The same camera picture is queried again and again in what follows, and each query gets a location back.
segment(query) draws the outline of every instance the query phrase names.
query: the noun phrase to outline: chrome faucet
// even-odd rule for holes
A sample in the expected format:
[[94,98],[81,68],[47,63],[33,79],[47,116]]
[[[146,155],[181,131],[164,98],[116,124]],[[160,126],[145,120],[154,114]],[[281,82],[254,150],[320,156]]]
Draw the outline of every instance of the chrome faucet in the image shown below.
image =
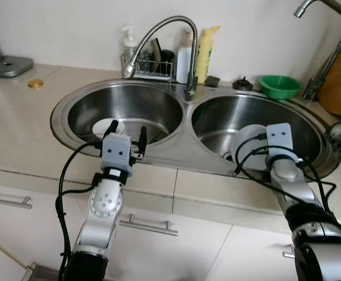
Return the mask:
[[141,42],[139,43],[135,53],[131,57],[130,61],[127,62],[124,67],[121,70],[122,77],[123,78],[132,78],[134,73],[135,73],[135,62],[137,61],[138,55],[140,54],[143,46],[145,43],[148,41],[148,39],[160,28],[163,26],[171,23],[171,22],[186,22],[192,29],[193,32],[193,41],[192,41],[192,54],[191,54],[191,59],[190,59],[190,70],[189,74],[187,76],[187,84],[185,88],[185,92],[188,94],[193,94],[196,89],[196,84],[198,77],[195,76],[195,56],[196,56],[196,41],[197,41],[197,29],[194,24],[194,22],[185,17],[185,16],[171,16],[170,18],[164,19],[161,22],[159,22],[157,25],[155,25],[146,35],[143,37]]
[[[293,13],[297,18],[301,18],[302,15],[305,13],[307,7],[315,1],[322,1],[325,5],[330,7],[331,9],[335,10],[337,13],[341,15],[341,4],[337,3],[335,0],[306,0],[299,6]],[[303,98],[307,100],[317,100],[317,93],[320,90],[321,86],[325,81],[325,77],[327,76],[330,68],[332,67],[333,63],[335,62],[337,56],[341,52],[341,39],[337,44],[337,47],[332,52],[326,63],[324,64],[324,68],[321,69],[320,73],[318,74],[317,78],[311,78],[309,83],[306,86],[305,92],[303,94]]]

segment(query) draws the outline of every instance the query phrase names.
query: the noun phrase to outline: green bowl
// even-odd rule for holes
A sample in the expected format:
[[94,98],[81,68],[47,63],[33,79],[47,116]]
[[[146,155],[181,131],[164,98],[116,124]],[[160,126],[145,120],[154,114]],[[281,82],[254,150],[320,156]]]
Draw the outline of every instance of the green bowl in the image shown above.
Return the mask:
[[302,88],[302,84],[288,76],[268,75],[259,79],[262,91],[274,100],[285,100],[294,97]]

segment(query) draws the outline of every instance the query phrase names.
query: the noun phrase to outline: stainless steel sink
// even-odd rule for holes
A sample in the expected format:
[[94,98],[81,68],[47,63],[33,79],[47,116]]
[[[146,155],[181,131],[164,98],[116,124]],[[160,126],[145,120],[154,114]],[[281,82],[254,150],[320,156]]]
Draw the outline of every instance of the stainless steel sink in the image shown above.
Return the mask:
[[198,139],[226,159],[231,159],[231,145],[243,127],[283,122],[291,125],[294,149],[307,155],[311,161],[317,159],[322,149],[318,129],[299,112],[282,103],[247,95],[220,97],[202,103],[192,115]]
[[[95,138],[92,127],[97,121],[117,118],[125,125],[124,134],[136,141],[146,126],[151,145],[166,139],[182,117],[182,105],[171,91],[140,81],[111,80],[87,85],[62,99],[52,112],[51,127],[61,143],[75,149]],[[93,148],[83,152],[99,155]]]
[[[272,101],[257,92],[198,86],[193,96],[185,86],[138,80],[107,80],[80,88],[55,107],[51,128],[64,145],[76,149],[93,138],[92,126],[118,118],[125,133],[138,139],[148,128],[144,163],[232,175],[230,146],[249,124],[291,124],[294,148],[306,155],[325,177],[338,167],[341,153],[324,136],[327,123],[292,101]],[[92,147],[83,153],[98,156]]]

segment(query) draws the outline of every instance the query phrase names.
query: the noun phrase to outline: soap dispenser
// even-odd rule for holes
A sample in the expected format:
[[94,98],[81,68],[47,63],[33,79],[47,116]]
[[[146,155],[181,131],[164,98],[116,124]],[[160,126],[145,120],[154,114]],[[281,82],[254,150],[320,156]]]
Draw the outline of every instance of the soap dispenser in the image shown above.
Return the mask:
[[126,37],[123,40],[124,44],[124,61],[128,62],[134,55],[135,50],[138,47],[138,42],[134,40],[133,30],[131,25],[126,25],[122,27],[122,32],[126,32]]
[[190,70],[190,59],[192,57],[191,30],[185,30],[185,39],[177,53],[176,81],[181,84],[187,83],[187,75]]
[[207,78],[213,46],[212,34],[214,34],[219,29],[220,26],[214,26],[213,28],[205,29],[203,31],[202,37],[199,40],[195,74],[198,77],[199,84],[204,84],[204,81]]

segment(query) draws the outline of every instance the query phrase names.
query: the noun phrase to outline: appliance base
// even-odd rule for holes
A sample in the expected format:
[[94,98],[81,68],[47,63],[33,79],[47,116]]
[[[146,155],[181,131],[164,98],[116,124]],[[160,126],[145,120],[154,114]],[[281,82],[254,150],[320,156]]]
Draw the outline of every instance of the appliance base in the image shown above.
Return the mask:
[[0,77],[15,77],[33,66],[33,60],[26,57],[4,56],[0,61]]

